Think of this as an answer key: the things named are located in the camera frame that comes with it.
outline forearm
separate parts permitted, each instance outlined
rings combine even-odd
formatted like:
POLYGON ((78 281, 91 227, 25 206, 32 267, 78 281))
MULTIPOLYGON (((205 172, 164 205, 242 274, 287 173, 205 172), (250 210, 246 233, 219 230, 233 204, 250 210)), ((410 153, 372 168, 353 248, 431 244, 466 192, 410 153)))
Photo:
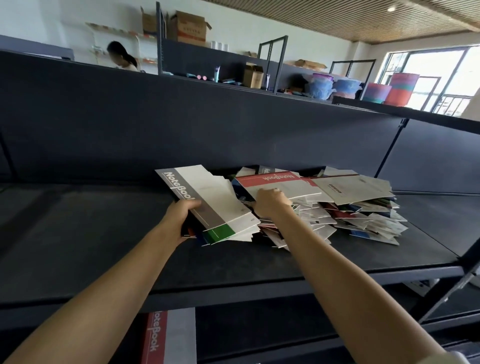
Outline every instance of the forearm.
POLYGON ((289 208, 272 217, 315 296, 359 364, 416 363, 443 349, 364 271, 289 208))
POLYGON ((162 226, 153 229, 45 321, 5 363, 107 363, 173 253, 176 245, 169 239, 162 226))

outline ceiling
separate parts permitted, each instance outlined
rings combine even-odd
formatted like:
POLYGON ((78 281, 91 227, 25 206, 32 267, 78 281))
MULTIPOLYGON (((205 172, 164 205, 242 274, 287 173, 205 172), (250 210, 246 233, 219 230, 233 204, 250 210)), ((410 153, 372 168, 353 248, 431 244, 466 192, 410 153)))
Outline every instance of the ceiling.
POLYGON ((206 0, 350 41, 371 44, 468 31, 445 12, 479 24, 480 0, 206 0), (394 12, 387 9, 396 6, 394 12))

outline green stripe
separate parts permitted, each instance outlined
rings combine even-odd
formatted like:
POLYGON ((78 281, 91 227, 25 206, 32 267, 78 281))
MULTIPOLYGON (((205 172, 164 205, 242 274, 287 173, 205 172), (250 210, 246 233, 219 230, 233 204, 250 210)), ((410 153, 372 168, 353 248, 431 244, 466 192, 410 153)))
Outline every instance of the green stripe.
POLYGON ((216 228, 205 231, 204 234, 208 242, 214 244, 219 242, 220 240, 224 240, 234 235, 235 231, 233 231, 233 229, 228 224, 223 224, 217 226, 216 228))

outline person's right hand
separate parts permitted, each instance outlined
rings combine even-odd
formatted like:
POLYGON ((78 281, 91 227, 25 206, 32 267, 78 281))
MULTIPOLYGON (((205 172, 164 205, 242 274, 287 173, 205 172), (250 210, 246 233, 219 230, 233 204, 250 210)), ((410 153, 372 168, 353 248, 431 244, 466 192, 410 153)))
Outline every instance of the person's right hand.
POLYGON ((257 198, 253 205, 253 209, 258 217, 270 218, 279 209, 291 205, 292 202, 278 188, 273 190, 264 190, 261 188, 257 192, 257 198))

